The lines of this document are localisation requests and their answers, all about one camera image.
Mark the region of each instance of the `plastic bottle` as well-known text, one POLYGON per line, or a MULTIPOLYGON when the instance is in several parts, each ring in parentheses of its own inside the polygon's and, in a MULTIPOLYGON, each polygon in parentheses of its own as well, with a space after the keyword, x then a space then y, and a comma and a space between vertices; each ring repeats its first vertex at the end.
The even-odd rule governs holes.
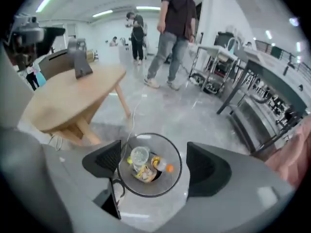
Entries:
POLYGON ((173 165, 167 164, 167 161, 160 156, 154 156, 151 159, 151 164, 156 170, 160 172, 166 171, 168 173, 172 173, 174 171, 173 165))
POLYGON ((147 147, 136 147, 131 152, 131 159, 137 172, 146 164, 149 158, 149 149, 147 147))
POLYGON ((149 158, 149 149, 147 147, 136 147, 132 150, 127 162, 132 166, 132 175, 138 180, 149 183, 156 176, 156 170, 149 168, 147 161, 149 158))

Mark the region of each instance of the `gray floor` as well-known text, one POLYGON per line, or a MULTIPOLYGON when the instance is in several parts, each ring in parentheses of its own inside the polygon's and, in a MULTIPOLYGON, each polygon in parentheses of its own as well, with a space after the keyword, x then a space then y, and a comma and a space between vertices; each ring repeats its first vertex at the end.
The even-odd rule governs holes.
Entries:
MULTIPOLYGON (((228 120, 228 111, 216 115, 222 102, 214 95, 201 93, 199 88, 187 80, 185 70, 180 69, 176 80, 181 84, 179 91, 166 85, 169 66, 164 65, 156 76, 161 84, 152 89, 143 84, 150 60, 143 66, 125 64, 127 74, 121 82, 126 102, 135 114, 134 134, 158 133, 170 139, 180 151, 183 172, 178 184, 167 194, 158 198, 141 198, 127 191, 120 205, 122 220, 133 227, 154 231, 182 208, 186 202, 189 186, 189 170, 186 166, 187 142, 205 143, 238 153, 246 154, 246 146, 241 143, 228 120)), ((133 120, 126 119, 124 110, 116 94, 110 94, 98 112, 91 126, 103 141, 127 139, 133 120)), ((34 134, 42 143, 50 137, 21 122, 19 128, 34 134)), ((62 149, 74 150, 74 145, 64 140, 62 149)))

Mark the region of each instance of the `white wall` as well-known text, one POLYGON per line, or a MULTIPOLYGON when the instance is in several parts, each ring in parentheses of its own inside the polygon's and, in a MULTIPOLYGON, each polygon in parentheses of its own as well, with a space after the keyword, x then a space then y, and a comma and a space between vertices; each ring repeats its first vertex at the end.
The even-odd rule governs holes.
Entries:
POLYGON ((204 0, 202 9, 202 13, 207 14, 205 21, 200 20, 204 27, 199 25, 199 30, 205 28, 203 44, 213 45, 217 33, 225 32, 232 25, 242 35, 244 43, 250 41, 255 45, 252 28, 236 0, 204 0))
MULTIPOLYGON (((142 16, 144 18, 144 22, 148 25, 147 41, 150 48, 149 52, 156 53, 160 36, 160 33, 156 29, 158 15, 155 14, 153 17, 145 17, 142 14, 142 16)), ((125 38, 126 43, 130 43, 129 37, 131 36, 132 28, 126 28, 126 23, 127 21, 125 19, 115 19, 94 24, 93 30, 96 38, 97 49, 105 46, 105 41, 108 41, 107 45, 109 45, 109 42, 115 36, 118 38, 117 42, 120 42, 120 38, 123 37, 125 38)))
POLYGON ((41 27, 44 26, 59 26, 63 25, 65 28, 64 36, 59 36, 55 40, 55 44, 53 47, 55 51, 59 51, 61 49, 65 49, 68 46, 68 31, 67 31, 67 24, 75 24, 76 29, 76 37, 77 38, 85 38, 86 39, 86 46, 89 50, 96 50, 96 41, 95 41, 95 34, 94 34, 94 27, 86 22, 79 22, 74 20, 49 20, 49 21, 41 21, 39 25, 41 27))
POLYGON ((76 37, 85 38, 88 50, 97 50, 94 27, 91 25, 87 23, 76 23, 76 37))

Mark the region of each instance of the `round table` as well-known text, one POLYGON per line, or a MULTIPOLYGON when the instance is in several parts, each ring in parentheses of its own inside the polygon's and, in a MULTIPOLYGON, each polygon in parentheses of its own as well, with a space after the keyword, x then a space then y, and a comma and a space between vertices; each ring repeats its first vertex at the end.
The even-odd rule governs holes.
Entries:
POLYGON ((47 80, 34 92, 23 118, 41 132, 57 134, 77 145, 83 145, 84 135, 93 145, 100 144, 101 139, 89 124, 112 90, 116 90, 126 116, 131 115, 119 86, 126 70, 122 65, 99 62, 90 63, 90 66, 93 73, 80 79, 76 79, 72 69, 47 80))
POLYGON ((130 138, 122 147, 118 174, 125 187, 138 196, 155 198, 166 194, 177 184, 181 171, 182 161, 177 148, 169 139, 159 134, 143 133, 137 135, 130 138), (157 175, 158 178, 150 183, 136 179, 131 173, 131 165, 128 164, 127 158, 131 151, 138 146, 148 147, 151 153, 165 158, 168 164, 174 166, 174 171, 172 173, 160 172, 157 175))

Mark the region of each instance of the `man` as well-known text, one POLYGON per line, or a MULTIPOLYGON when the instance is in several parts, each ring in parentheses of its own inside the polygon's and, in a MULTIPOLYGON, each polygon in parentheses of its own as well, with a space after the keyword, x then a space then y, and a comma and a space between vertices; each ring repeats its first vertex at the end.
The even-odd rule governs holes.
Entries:
POLYGON ((152 88, 160 87, 154 77, 167 56, 172 52, 167 84, 174 90, 179 89, 174 80, 188 43, 194 42, 195 20, 196 8, 193 0, 162 0, 157 26, 161 33, 158 51, 149 67, 147 77, 144 80, 145 84, 152 88))
POLYGON ((133 58, 134 63, 137 61, 137 56, 139 56, 138 65, 142 64, 142 59, 144 57, 142 51, 143 39, 145 36, 144 33, 144 20, 141 15, 135 15, 133 12, 129 12, 126 15, 127 20, 133 20, 133 25, 129 25, 129 27, 133 26, 133 31, 131 34, 131 42, 132 42, 132 50, 133 50, 133 58))
POLYGON ((109 43, 109 46, 110 46, 110 47, 116 47, 116 46, 118 45, 117 42, 116 42, 117 39, 118 39, 118 38, 117 38, 116 36, 113 37, 113 38, 112 38, 112 41, 109 43))

